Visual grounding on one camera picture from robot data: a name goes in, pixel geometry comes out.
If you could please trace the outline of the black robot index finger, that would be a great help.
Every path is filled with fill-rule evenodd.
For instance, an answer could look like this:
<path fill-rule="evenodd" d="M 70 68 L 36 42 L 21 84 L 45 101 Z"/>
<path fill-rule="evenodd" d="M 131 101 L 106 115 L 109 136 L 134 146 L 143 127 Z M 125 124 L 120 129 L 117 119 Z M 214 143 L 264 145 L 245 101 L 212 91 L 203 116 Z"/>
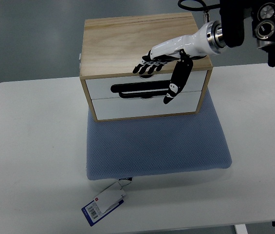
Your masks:
<path fill-rule="evenodd" d="M 161 71 L 162 67 L 168 64 L 168 61 L 157 61 L 155 62 L 155 71 L 159 72 Z"/>

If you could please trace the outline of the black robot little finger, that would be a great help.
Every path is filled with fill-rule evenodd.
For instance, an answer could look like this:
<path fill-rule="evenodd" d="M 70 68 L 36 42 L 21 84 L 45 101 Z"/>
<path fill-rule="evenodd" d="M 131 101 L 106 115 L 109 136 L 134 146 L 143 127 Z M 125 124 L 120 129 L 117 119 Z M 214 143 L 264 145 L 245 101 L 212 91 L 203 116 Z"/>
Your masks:
<path fill-rule="evenodd" d="M 134 67 L 134 69 L 133 69 L 132 72 L 133 72 L 134 74 L 139 73 L 141 64 L 144 64 L 144 63 L 146 63 L 146 62 L 152 62 L 151 57 L 148 56 L 148 55 L 142 56 L 140 63 L 139 63 L 137 66 Z"/>

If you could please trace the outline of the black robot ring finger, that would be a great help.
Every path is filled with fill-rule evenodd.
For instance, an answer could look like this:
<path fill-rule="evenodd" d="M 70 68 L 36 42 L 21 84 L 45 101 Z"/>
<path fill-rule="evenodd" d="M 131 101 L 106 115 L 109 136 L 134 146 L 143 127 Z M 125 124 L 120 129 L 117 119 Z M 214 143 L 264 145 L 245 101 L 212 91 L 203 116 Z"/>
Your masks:
<path fill-rule="evenodd" d="M 139 74 L 142 75 L 144 74 L 145 72 L 148 71 L 149 67 L 154 64 L 154 62 L 146 62 L 144 64 L 141 64 L 140 66 L 140 70 L 139 70 Z"/>

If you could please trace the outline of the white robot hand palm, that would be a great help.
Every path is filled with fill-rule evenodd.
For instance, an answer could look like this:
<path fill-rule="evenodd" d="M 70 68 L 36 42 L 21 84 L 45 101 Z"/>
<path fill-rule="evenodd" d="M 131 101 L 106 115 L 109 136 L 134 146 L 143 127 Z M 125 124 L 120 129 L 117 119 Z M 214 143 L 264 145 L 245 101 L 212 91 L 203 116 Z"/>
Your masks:
<path fill-rule="evenodd" d="M 221 53 L 221 22 L 218 20 L 208 22 L 192 35 L 183 35 L 153 46 L 150 58 L 152 60 L 160 56 L 179 58 L 181 50 L 191 57 Z"/>

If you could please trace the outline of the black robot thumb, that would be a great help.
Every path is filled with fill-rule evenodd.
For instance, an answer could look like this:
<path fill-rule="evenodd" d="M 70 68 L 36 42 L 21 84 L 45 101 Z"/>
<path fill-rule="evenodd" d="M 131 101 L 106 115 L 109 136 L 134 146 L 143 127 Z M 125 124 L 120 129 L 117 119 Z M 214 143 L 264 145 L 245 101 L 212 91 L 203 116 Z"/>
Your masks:
<path fill-rule="evenodd" d="M 173 70 L 168 91 L 163 100 L 164 104 L 171 102 L 183 90 L 193 68 L 193 60 L 190 56 L 184 50 L 180 50 L 179 53 L 180 59 Z"/>

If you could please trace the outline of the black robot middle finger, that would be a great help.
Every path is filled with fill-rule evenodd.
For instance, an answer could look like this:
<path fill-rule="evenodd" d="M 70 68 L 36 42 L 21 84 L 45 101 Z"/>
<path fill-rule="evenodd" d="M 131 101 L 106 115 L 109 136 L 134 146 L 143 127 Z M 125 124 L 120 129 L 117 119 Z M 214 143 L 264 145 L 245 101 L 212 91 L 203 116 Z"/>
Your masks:
<path fill-rule="evenodd" d="M 150 75 L 150 74 L 152 74 L 154 71 L 155 71 L 155 63 L 152 64 L 152 65 L 149 67 L 149 69 L 148 69 L 148 71 L 147 71 L 147 74 Z"/>

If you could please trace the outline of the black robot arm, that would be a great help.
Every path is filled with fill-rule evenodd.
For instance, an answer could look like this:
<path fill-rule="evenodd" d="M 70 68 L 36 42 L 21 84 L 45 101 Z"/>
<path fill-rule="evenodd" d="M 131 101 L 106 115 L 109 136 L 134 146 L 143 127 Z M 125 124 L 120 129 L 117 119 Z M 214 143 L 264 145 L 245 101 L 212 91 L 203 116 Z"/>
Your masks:
<path fill-rule="evenodd" d="M 244 20 L 247 18 L 252 19 L 252 35 L 257 40 L 257 48 L 268 54 L 268 65 L 275 67 L 275 0 L 221 0 L 210 6 L 202 0 L 199 3 L 201 7 L 189 7 L 178 1 L 178 6 L 188 11 L 202 11 L 204 25 L 192 35 L 153 46 L 133 69 L 135 74 L 152 74 L 159 72 L 167 63 L 176 61 L 164 97 L 165 104 L 183 90 L 194 60 L 243 44 Z"/>

